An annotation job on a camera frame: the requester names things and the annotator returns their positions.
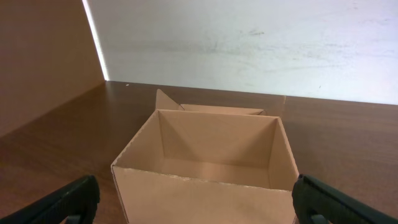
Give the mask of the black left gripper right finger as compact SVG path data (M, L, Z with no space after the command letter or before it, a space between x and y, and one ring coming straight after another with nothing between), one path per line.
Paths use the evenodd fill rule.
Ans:
M292 191L300 224L397 224L397 219L340 192L326 183L300 174Z

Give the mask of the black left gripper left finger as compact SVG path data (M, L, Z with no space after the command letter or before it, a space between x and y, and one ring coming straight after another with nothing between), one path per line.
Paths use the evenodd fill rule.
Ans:
M1 224L92 224L100 188L93 175L84 175L34 203L1 218Z

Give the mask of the brown cardboard box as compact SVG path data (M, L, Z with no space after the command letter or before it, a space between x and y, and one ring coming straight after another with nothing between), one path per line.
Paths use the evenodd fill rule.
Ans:
M128 223L294 223L299 175L282 120L163 91L111 165Z

